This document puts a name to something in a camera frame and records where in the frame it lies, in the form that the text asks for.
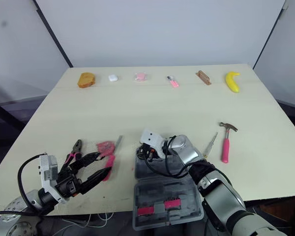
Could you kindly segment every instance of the white wall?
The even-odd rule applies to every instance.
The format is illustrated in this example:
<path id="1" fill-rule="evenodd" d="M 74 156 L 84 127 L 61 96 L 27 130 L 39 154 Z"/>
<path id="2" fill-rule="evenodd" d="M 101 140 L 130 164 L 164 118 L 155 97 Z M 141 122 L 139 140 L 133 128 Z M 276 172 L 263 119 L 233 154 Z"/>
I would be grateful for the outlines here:
<path id="1" fill-rule="evenodd" d="M 46 95 L 68 68 L 31 0 L 0 0 L 0 103 Z"/>
<path id="2" fill-rule="evenodd" d="M 288 3 L 255 72 L 276 99 L 295 105 L 295 0 Z"/>
<path id="3" fill-rule="evenodd" d="M 284 0 L 37 0 L 74 66 L 255 64 Z"/>

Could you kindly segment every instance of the toy banana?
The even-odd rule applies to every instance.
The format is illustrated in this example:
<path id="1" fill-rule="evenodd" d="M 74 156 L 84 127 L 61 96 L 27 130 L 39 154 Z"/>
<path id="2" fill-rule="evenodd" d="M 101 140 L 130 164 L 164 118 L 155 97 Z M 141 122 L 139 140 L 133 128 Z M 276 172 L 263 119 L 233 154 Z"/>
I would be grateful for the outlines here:
<path id="1" fill-rule="evenodd" d="M 233 72 L 233 71 L 227 73 L 227 75 L 225 77 L 225 82 L 226 82 L 227 86 L 231 89 L 231 91 L 239 92 L 239 86 L 236 84 L 236 82 L 234 81 L 234 78 L 233 78 L 235 75 L 240 75 L 240 73 Z"/>

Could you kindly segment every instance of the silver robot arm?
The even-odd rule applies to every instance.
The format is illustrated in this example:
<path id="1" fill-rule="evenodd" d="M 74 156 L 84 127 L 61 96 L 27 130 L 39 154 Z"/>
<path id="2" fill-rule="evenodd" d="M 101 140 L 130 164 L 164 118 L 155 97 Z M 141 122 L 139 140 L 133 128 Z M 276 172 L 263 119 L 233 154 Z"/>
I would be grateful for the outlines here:
<path id="1" fill-rule="evenodd" d="M 285 236 L 257 214 L 246 211 L 244 201 L 224 174 L 208 163 L 185 135 L 179 135 L 169 145 L 177 155 L 204 197 L 204 210 L 216 230 L 232 236 Z"/>

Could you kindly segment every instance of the table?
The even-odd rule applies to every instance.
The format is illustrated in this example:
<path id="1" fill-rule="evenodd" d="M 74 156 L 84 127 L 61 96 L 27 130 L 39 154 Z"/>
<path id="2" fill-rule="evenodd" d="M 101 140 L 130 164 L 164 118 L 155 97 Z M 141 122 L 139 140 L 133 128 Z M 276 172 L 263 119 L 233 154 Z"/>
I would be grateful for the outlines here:
<path id="1" fill-rule="evenodd" d="M 198 70 L 212 85 L 195 75 Z M 240 93 L 226 86 L 229 71 L 241 73 L 236 77 Z M 78 88 L 82 72 L 94 73 L 96 84 Z M 147 81 L 134 81 L 137 72 L 147 73 Z M 109 82 L 110 74 L 119 80 Z M 170 85 L 168 75 L 176 78 L 179 88 Z M 225 128 L 219 122 L 238 128 L 230 133 L 229 164 L 220 160 Z M 60 165 L 77 139 L 92 151 L 95 143 L 115 141 L 119 135 L 123 139 L 110 179 L 59 204 L 51 214 L 132 210 L 135 150 L 145 127 L 164 137 L 185 134 L 200 151 L 218 131 L 208 160 L 229 177 L 245 201 L 295 196 L 295 127 L 247 64 L 70 68 L 0 165 L 0 210 L 20 195 L 16 176 L 25 160 L 47 152 Z M 41 188 L 37 166 L 33 161 L 24 169 L 26 191 Z"/>

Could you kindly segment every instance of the hammer head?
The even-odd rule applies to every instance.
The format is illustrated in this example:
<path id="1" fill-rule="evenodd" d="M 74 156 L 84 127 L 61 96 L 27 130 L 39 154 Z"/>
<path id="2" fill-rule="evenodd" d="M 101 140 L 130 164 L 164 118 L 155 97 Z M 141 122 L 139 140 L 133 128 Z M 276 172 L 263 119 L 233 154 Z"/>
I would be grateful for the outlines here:
<path id="1" fill-rule="evenodd" d="M 237 128 L 231 124 L 220 122 L 220 126 L 224 126 L 227 130 L 232 129 L 237 132 Z"/>

